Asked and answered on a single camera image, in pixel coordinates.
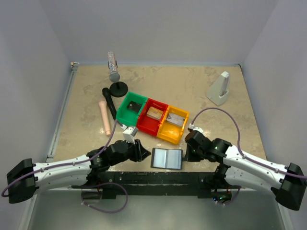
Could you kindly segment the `black leather card holder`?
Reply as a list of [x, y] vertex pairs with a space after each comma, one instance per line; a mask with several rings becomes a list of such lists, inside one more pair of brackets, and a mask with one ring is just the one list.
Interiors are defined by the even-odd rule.
[[182, 163], [182, 149], [153, 148], [151, 168], [181, 170]]

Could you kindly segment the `black VIP card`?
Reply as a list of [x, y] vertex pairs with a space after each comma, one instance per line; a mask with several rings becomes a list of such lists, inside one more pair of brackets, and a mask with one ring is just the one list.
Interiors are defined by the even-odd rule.
[[130, 101], [127, 105], [127, 109], [130, 110], [130, 111], [133, 111], [135, 113], [138, 113], [140, 111], [141, 107], [142, 107], [142, 104], [137, 103], [135, 101]]

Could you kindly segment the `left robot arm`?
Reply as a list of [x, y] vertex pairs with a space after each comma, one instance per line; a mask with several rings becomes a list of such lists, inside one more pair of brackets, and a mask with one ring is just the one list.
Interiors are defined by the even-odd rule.
[[134, 142], [118, 140], [70, 160], [34, 163], [31, 158], [24, 159], [7, 173], [8, 185], [1, 195], [10, 204], [17, 204], [53, 188], [89, 186], [99, 173], [111, 166], [127, 160], [141, 162], [150, 155], [136, 139]]

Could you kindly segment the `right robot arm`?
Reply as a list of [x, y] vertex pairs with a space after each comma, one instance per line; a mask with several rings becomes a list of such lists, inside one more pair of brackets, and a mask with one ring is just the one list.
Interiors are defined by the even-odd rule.
[[294, 211], [300, 209], [307, 178], [298, 165], [261, 159], [223, 139], [211, 141], [197, 130], [189, 132], [185, 142], [192, 155], [219, 163], [216, 177], [229, 185], [273, 194], [280, 205]]

